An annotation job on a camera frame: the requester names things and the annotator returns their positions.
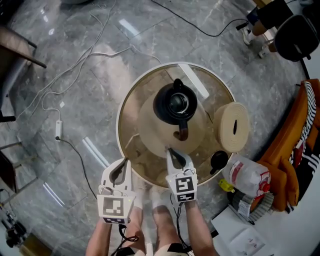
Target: marble floor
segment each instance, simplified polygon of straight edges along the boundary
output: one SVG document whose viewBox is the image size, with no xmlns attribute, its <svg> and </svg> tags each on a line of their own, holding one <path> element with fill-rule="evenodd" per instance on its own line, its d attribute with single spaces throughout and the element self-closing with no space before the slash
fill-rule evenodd
<svg viewBox="0 0 320 256">
<path fill-rule="evenodd" d="M 204 31 L 220 32 L 232 19 L 244 18 L 255 5 L 251 0 L 158 0 Z M 60 0 L 25 0 L 10 26 L 38 45 L 35 57 L 47 69 L 31 65 L 24 70 L 9 94 L 2 110 L 17 116 L 37 92 L 81 56 L 95 41 L 101 25 L 91 11 L 105 22 L 113 0 L 65 5 Z M 243 43 L 242 33 L 233 25 L 219 37 L 208 37 L 150 0 L 116 0 L 110 19 L 94 52 L 116 53 L 135 46 L 139 51 L 157 57 L 162 63 L 186 61 L 202 65 L 224 80 L 237 101 L 249 112 L 251 131 L 242 155 L 253 158 L 268 140 L 290 100 L 296 83 L 303 80 L 299 63 L 289 62 L 278 54 L 264 59 L 258 51 L 264 39 L 251 46 Z M 118 107 L 132 82 L 159 62 L 133 47 L 115 57 L 91 56 L 82 67 L 75 84 L 60 95 L 45 99 L 46 107 L 59 108 L 63 136 L 72 142 L 84 159 L 88 180 L 98 190 L 103 164 L 97 161 L 84 143 L 90 141 L 101 152 L 106 163 L 121 157 L 116 139 Z M 79 67 L 58 79 L 51 90 L 65 89 L 76 77 Z M 39 180 L 16 196 L 11 205 L 16 217 L 53 253 L 84 255 L 88 240 L 98 220 L 97 205 L 83 175 L 78 155 L 62 142 L 55 141 L 56 111 L 32 107 L 14 123 L 0 124 L 0 145 L 21 140 L 23 147 L 3 150 L 13 162 L 37 154 L 35 161 L 24 164 L 17 172 L 19 186 L 35 176 Z M 218 179 L 198 188 L 198 201 L 209 223 L 226 205 L 226 194 Z M 47 192 L 48 186 L 62 201 Z M 1 200 L 6 198 L 1 193 Z M 153 230 L 150 202 L 146 201 L 144 218 Z M 181 223 L 186 221 L 184 211 Z M 188 241 L 187 228 L 181 226 Z M 150 237 L 155 242 L 154 232 Z M 110 252 L 119 245 L 120 235 L 112 231 Z"/>
</svg>

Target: plastic bottle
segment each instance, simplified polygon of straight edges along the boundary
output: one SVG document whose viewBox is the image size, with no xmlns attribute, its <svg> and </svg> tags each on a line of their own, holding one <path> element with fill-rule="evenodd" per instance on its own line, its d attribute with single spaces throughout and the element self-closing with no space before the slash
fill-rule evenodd
<svg viewBox="0 0 320 256">
<path fill-rule="evenodd" d="M 268 168 L 238 154 L 230 157 L 222 174 L 229 184 L 253 198 L 270 189 L 271 175 Z"/>
</svg>

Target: black and white striped fabric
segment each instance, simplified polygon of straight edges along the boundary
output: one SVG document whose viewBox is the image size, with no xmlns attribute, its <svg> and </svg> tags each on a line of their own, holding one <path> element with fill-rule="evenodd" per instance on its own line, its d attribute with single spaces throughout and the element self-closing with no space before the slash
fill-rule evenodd
<svg viewBox="0 0 320 256">
<path fill-rule="evenodd" d="M 301 138 L 300 140 L 303 141 L 303 153 L 306 150 L 306 140 L 308 138 L 308 135 L 310 133 L 312 124 L 314 123 L 314 119 L 316 116 L 316 98 L 315 98 L 315 93 L 312 90 L 312 86 L 309 82 L 305 81 L 304 82 L 304 87 L 305 87 L 305 91 L 306 91 L 306 96 L 307 96 L 307 100 L 308 100 L 308 113 L 307 113 L 307 117 L 305 120 L 305 124 L 304 127 L 302 129 L 301 132 Z M 291 152 L 291 156 L 289 158 L 289 162 L 291 164 L 294 163 L 294 151 L 292 150 Z"/>
</svg>

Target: round table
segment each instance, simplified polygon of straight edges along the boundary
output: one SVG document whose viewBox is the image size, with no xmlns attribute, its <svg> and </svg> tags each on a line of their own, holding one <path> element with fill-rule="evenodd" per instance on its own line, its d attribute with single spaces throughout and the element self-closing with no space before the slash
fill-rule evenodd
<svg viewBox="0 0 320 256">
<path fill-rule="evenodd" d="M 207 118 L 205 135 L 198 147 L 189 153 L 198 178 L 198 185 L 213 179 L 211 156 L 223 150 L 217 142 L 213 122 L 216 110 L 235 98 L 228 86 L 207 68 L 188 62 L 171 62 L 156 66 L 142 74 L 132 85 L 122 101 L 116 120 L 116 136 L 118 147 L 123 157 L 129 158 L 132 170 L 143 180 L 152 185 L 167 188 L 166 159 L 153 154 L 142 142 L 138 132 L 139 113 L 146 102 L 159 89 L 181 79 L 183 84 L 191 88 L 199 103 L 203 106 Z"/>
</svg>

